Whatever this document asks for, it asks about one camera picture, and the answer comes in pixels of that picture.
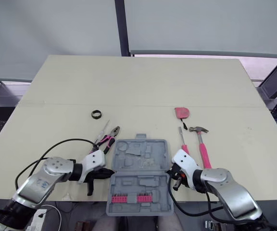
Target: electrical outlet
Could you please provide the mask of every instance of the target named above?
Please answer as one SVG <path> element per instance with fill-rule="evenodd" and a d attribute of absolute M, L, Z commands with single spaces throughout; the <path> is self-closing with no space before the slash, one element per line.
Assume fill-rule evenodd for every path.
<path fill-rule="evenodd" d="M 44 219 L 46 218 L 46 209 L 38 209 L 36 213 L 34 214 L 32 223 L 30 225 L 30 230 L 31 231 L 41 231 Z"/>

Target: tool case lid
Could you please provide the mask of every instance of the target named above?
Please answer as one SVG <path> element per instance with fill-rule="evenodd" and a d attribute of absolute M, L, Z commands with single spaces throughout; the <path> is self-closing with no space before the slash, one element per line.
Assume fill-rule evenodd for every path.
<path fill-rule="evenodd" d="M 148 140 L 137 134 L 132 140 L 117 140 L 112 169 L 115 171 L 167 171 L 169 154 L 166 140 Z"/>

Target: pink hammer handle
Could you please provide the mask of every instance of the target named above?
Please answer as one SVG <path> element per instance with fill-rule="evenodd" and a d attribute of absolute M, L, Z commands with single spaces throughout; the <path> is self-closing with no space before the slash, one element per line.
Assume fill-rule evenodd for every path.
<path fill-rule="evenodd" d="M 181 149 L 183 150 L 183 151 L 185 151 L 187 154 L 189 154 L 190 155 L 190 152 L 189 152 L 189 150 L 188 150 L 188 146 L 187 145 L 182 145 L 181 146 Z"/>
<path fill-rule="evenodd" d="M 208 157 L 207 149 L 204 143 L 200 143 L 201 158 L 204 164 L 204 168 L 211 168 L 210 160 Z"/>

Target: open toolbox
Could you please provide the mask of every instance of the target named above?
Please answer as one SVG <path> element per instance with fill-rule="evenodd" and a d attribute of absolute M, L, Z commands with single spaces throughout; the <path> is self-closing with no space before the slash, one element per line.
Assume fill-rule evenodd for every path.
<path fill-rule="evenodd" d="M 137 134 L 134 140 L 115 144 L 108 216 L 165 216 L 174 211 L 167 190 L 169 154 L 165 140 L 148 140 Z"/>

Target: black rubber ring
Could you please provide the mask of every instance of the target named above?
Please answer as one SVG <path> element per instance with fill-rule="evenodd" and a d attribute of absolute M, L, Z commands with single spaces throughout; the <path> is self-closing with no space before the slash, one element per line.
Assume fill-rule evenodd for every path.
<path fill-rule="evenodd" d="M 102 113 L 101 113 L 101 111 L 99 111 L 99 110 L 95 110 L 95 111 L 93 111 L 93 112 L 91 113 L 91 117 L 93 117 L 94 119 L 100 119 L 101 116 L 102 116 Z"/>

